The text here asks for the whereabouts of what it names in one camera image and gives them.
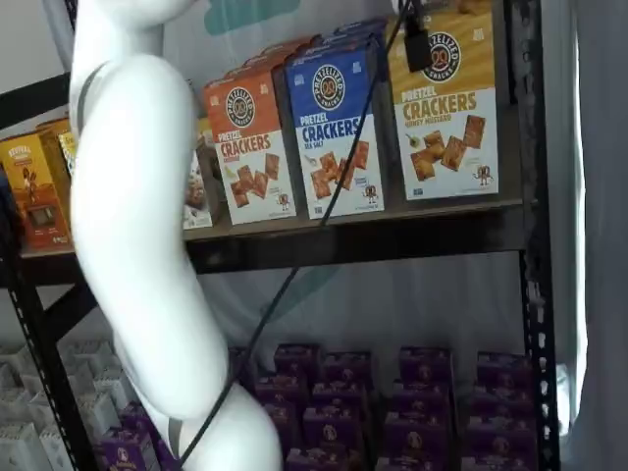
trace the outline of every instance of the cartoon character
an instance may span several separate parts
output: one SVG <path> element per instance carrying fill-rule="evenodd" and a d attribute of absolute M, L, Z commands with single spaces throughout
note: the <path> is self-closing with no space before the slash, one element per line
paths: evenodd
<path fill-rule="evenodd" d="M 479 165 L 478 171 L 476 174 L 473 174 L 473 177 L 476 180 L 480 180 L 480 186 L 489 184 L 489 180 L 491 180 L 491 182 L 494 180 L 494 178 L 491 177 L 491 167 L 489 167 L 488 165 Z"/>
<path fill-rule="evenodd" d="M 285 194 L 285 193 L 280 194 L 277 203 L 282 205 L 282 210 L 283 211 L 287 211 L 289 206 L 290 206 L 290 201 L 288 199 L 288 195 Z"/>
<path fill-rule="evenodd" d="M 365 198 L 369 198 L 369 204 L 373 204 L 379 196 L 377 195 L 377 189 L 373 184 L 369 184 L 366 188 L 364 188 Z"/>

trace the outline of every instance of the cracker image on box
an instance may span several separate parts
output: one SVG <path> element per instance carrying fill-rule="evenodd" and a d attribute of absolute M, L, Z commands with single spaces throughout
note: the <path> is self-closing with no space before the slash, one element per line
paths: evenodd
<path fill-rule="evenodd" d="M 373 108 L 369 108 L 346 177 L 340 181 L 371 77 L 377 73 L 378 51 L 374 39 L 356 39 L 304 55 L 287 67 L 310 219 L 323 217 L 338 185 L 341 190 L 332 216 L 384 209 L 378 117 Z"/>
<path fill-rule="evenodd" d="M 491 2 L 477 0 L 472 13 L 432 12 L 425 27 L 430 68 L 409 72 L 403 28 L 389 53 L 406 199 L 497 193 Z"/>
<path fill-rule="evenodd" d="M 284 118 L 284 81 L 282 63 L 266 61 L 205 87 L 233 224 L 296 215 L 291 178 L 298 167 L 288 157 L 293 130 L 282 129 L 291 122 Z"/>

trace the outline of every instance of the yellow cracker box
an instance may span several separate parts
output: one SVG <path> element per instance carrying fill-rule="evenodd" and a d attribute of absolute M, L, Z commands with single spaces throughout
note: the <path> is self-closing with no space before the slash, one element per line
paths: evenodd
<path fill-rule="evenodd" d="M 0 141 L 0 158 L 32 248 L 68 245 L 70 178 L 50 129 Z"/>
<path fill-rule="evenodd" d="M 403 29 L 389 54 L 406 198 L 497 193 L 491 2 L 435 12 L 425 27 L 432 67 L 409 72 Z"/>

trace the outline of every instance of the pretzel crackers box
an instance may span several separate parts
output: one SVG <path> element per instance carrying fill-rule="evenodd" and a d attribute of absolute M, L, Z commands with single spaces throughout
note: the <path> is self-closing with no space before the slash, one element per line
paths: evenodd
<path fill-rule="evenodd" d="M 389 54 L 406 198 L 497 193 L 491 2 L 474 3 L 473 14 L 436 12 L 425 28 L 430 68 L 409 71 L 403 28 Z"/>
<path fill-rule="evenodd" d="M 338 185 L 342 190 L 332 216 L 384 210 L 378 118 L 370 106 L 351 165 L 340 181 L 377 73 L 378 49 L 374 39 L 350 42 L 300 57 L 287 68 L 311 219 L 323 217 Z"/>
<path fill-rule="evenodd" d="M 291 121 L 284 88 L 283 64 L 273 60 L 205 87 L 233 224 L 296 215 L 290 174 L 297 170 L 288 161 L 294 137 L 290 128 L 282 129 Z"/>
<path fill-rule="evenodd" d="M 0 141 L 0 158 L 32 248 L 68 246 L 70 178 L 47 128 Z"/>

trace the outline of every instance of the blue cracker box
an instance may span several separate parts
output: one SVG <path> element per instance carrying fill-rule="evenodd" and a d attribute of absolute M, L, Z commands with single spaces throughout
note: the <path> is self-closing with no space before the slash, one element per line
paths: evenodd
<path fill-rule="evenodd" d="M 380 145 L 369 107 L 355 155 L 343 182 L 351 144 L 372 77 L 377 72 L 377 41 L 331 48 L 300 57 L 287 67 L 292 117 L 311 219 L 322 218 L 341 184 L 332 216 L 384 210 Z"/>

